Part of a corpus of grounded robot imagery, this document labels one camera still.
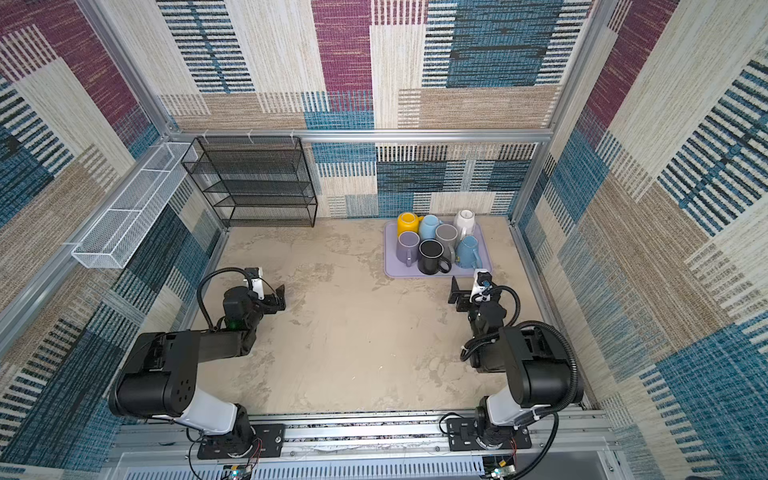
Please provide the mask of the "blue floral dotted mug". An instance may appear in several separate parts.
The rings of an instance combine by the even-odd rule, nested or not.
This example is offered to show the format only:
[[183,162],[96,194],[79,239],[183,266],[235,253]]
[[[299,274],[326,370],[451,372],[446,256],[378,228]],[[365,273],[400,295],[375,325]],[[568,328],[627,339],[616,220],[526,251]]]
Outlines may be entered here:
[[464,269],[480,269],[483,262],[479,254],[479,241],[473,235],[465,236],[456,248],[456,263]]

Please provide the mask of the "lavender plastic tray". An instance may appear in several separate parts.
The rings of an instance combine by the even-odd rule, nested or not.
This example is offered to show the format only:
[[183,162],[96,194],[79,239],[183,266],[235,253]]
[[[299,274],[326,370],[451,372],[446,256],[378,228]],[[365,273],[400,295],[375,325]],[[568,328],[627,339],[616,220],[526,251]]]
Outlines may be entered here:
[[[483,263],[483,268],[489,272],[493,271],[493,263],[485,243],[484,233],[481,225],[476,225],[473,235],[479,242],[479,257]],[[384,227],[384,271],[385,274],[393,279],[416,279],[428,278],[428,275],[421,273],[416,264],[407,266],[396,256],[397,245],[397,224],[395,220],[389,221]],[[470,278],[473,276],[473,269],[465,269],[453,266],[449,273],[438,272],[433,278],[448,278],[455,276],[457,278]]]

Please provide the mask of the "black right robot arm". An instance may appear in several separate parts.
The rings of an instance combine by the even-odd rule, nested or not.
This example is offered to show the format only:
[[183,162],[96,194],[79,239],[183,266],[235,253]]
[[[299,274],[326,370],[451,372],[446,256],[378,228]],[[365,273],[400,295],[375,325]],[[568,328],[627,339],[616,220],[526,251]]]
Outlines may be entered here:
[[482,271],[470,289],[451,280],[448,303],[465,313],[472,337],[460,360],[479,373],[503,373],[506,386],[479,401],[471,424],[451,420],[463,449],[529,447],[523,436],[537,421],[580,401],[583,387],[572,346],[553,326],[522,321],[518,293]]

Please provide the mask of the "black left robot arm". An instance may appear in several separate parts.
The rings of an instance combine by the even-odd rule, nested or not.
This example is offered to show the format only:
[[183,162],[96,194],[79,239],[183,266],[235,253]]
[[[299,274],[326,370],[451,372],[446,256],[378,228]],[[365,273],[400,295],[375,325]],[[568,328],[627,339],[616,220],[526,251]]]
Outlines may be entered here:
[[254,462],[282,453],[283,424],[252,425],[247,409],[197,385],[201,363],[244,357],[266,315],[286,308],[285,287],[259,296],[246,286],[227,290],[224,316],[211,330],[139,335],[115,382],[109,408],[120,417],[168,420],[198,431],[199,460]]

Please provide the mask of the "grey ceramic mug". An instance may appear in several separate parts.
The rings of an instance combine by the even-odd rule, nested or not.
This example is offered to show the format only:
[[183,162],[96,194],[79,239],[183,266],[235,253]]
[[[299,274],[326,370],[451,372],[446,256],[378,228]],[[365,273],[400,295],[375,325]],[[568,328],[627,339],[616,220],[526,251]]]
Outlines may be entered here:
[[443,246],[444,256],[451,262],[455,262],[458,230],[450,223],[442,223],[435,230],[435,239]]

